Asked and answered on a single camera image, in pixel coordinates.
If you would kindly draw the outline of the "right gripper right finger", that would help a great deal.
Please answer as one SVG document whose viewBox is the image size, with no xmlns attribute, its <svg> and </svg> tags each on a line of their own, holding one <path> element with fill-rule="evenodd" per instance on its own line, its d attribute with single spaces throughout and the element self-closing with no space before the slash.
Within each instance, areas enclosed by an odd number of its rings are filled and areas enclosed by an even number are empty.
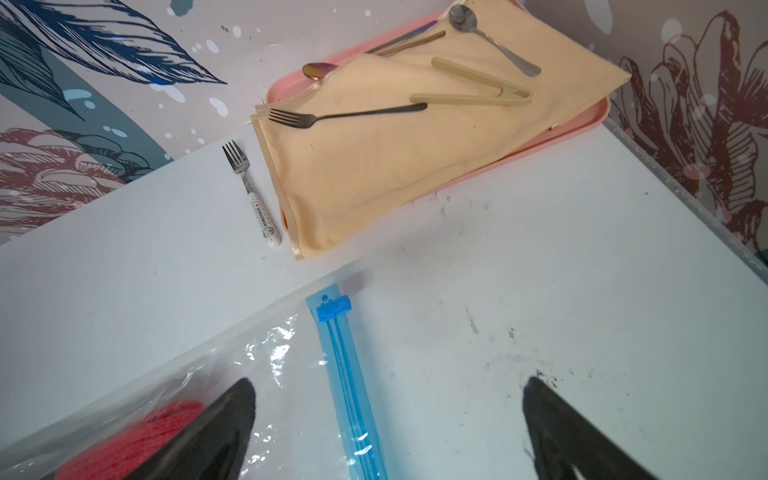
<svg viewBox="0 0 768 480">
<path fill-rule="evenodd" d="M 654 477 L 543 380 L 528 380 L 522 409 L 540 479 Z"/>
</svg>

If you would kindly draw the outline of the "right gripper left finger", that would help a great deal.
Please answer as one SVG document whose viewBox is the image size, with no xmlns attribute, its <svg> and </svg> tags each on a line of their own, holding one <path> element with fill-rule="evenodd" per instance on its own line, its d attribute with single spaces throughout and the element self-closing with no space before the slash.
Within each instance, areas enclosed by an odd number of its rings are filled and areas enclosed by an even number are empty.
<svg viewBox="0 0 768 480">
<path fill-rule="evenodd" d="M 242 378 L 129 479 L 237 479 L 256 418 L 256 391 Z"/>
</svg>

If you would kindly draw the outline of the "red knitted scarf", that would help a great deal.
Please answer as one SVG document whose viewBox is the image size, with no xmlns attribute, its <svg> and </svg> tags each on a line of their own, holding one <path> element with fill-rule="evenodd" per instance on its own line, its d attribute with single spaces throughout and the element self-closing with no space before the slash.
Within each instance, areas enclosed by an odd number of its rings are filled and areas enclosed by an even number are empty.
<svg viewBox="0 0 768 480">
<path fill-rule="evenodd" d="M 61 467 L 55 479 L 124 479 L 180 433 L 203 410 L 195 400 L 170 403 Z"/>
</svg>

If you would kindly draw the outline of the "clear plastic vacuum bag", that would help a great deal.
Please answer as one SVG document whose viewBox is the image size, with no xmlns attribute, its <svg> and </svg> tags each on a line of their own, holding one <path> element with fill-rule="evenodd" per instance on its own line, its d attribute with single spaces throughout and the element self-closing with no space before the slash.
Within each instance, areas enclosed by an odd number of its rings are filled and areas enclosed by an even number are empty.
<svg viewBox="0 0 768 480">
<path fill-rule="evenodd" d="M 384 479 L 357 263 L 5 448 L 5 479 Z"/>
</svg>

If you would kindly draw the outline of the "blue bag zip strip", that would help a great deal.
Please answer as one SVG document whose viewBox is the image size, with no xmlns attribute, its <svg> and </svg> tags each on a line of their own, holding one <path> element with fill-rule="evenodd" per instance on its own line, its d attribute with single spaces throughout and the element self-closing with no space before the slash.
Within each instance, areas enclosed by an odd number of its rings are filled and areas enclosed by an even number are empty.
<svg viewBox="0 0 768 480">
<path fill-rule="evenodd" d="M 330 390 L 340 428 L 348 471 L 352 479 L 389 478 L 378 429 L 359 363 L 354 337 L 345 316 L 318 323 L 316 309 L 323 295 L 335 299 L 342 295 L 332 284 L 306 298 L 322 347 Z"/>
</svg>

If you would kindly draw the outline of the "blue zip slider clip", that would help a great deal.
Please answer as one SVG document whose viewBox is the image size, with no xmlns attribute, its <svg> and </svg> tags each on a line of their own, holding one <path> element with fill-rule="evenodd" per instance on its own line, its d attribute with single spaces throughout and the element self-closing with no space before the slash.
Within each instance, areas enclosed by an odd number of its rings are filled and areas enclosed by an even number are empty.
<svg viewBox="0 0 768 480">
<path fill-rule="evenodd" d="M 328 295 L 323 295 L 321 304 L 317 307 L 317 322 L 328 323 L 345 316 L 352 309 L 350 298 L 342 295 L 331 299 Z"/>
</svg>

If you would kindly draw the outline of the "black fork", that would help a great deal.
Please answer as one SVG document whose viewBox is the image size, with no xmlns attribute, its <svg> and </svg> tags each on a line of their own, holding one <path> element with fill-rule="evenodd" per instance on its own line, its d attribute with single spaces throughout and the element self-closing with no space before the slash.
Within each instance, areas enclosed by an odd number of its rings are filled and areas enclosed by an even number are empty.
<svg viewBox="0 0 768 480">
<path fill-rule="evenodd" d="M 424 111 L 428 108 L 427 103 L 415 103 L 397 107 L 389 107 L 384 109 L 375 109 L 359 112 L 346 112 L 328 114 L 322 116 L 316 116 L 313 114 L 304 114 L 289 112 L 281 109 L 270 109 L 268 112 L 268 119 L 279 125 L 287 126 L 295 129 L 309 129 L 317 122 L 331 119 L 352 118 L 352 117 L 364 117 L 374 115 L 388 115 L 388 114 L 401 114 L 401 113 L 416 113 Z"/>
</svg>

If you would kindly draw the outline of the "beige tongs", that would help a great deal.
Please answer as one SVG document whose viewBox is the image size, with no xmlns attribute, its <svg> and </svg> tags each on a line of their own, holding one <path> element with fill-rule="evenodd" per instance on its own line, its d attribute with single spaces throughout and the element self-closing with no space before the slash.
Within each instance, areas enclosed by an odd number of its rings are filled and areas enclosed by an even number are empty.
<svg viewBox="0 0 768 480">
<path fill-rule="evenodd" d="M 414 93 L 412 103 L 451 106 L 493 106 L 523 107 L 533 100 L 533 93 L 527 87 L 514 84 L 506 79 L 455 63 L 448 59 L 433 57 L 433 69 L 449 76 L 455 83 L 448 88 L 441 85 L 437 93 Z"/>
</svg>

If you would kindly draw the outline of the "silver spoon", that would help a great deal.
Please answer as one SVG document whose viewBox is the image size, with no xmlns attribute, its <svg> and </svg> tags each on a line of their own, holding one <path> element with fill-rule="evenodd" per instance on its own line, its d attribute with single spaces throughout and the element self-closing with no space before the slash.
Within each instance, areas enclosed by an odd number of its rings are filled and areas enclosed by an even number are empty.
<svg viewBox="0 0 768 480">
<path fill-rule="evenodd" d="M 542 69 L 519 55 L 515 54 L 507 47 L 499 43 L 487 33 L 478 28 L 478 19 L 474 11 L 464 4 L 452 5 L 448 10 L 448 18 L 451 26 L 462 33 L 473 33 L 499 50 L 509 61 L 511 61 L 523 74 L 528 77 L 537 77 Z"/>
</svg>

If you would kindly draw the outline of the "white handled fork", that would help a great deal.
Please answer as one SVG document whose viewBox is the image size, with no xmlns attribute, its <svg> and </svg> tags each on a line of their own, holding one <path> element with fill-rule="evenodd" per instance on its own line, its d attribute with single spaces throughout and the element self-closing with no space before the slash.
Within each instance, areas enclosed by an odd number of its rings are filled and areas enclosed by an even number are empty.
<svg viewBox="0 0 768 480">
<path fill-rule="evenodd" d="M 222 146 L 225 157 L 233 172 L 240 178 L 248 194 L 252 209 L 258 219 L 259 227 L 266 244 L 275 248 L 281 244 L 281 237 L 277 231 L 262 199 L 248 178 L 247 171 L 250 162 L 244 152 L 235 141 L 229 141 Z"/>
</svg>

